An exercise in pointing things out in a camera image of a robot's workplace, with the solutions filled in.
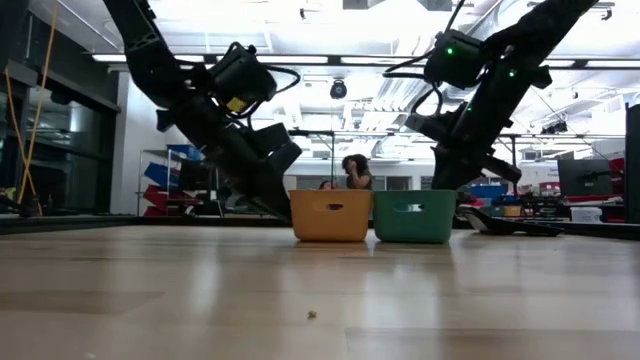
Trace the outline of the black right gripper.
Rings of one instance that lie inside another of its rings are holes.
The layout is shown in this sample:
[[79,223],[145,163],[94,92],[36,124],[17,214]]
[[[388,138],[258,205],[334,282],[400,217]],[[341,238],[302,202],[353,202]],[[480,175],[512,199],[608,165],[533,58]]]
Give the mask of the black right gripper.
[[463,102],[455,111],[437,116],[440,126],[436,155],[435,185],[437,189],[458,189],[488,170],[509,182],[518,182],[521,170],[496,155],[488,125],[476,125],[472,116],[474,108]]

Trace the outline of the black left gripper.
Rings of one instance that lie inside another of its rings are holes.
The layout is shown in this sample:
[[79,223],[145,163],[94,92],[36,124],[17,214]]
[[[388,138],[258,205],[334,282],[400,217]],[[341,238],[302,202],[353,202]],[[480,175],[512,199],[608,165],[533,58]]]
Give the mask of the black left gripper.
[[202,121],[200,133],[206,158],[220,169],[234,193],[265,214],[291,220],[291,203],[283,186],[284,155],[291,141],[283,124],[255,130],[212,118]]

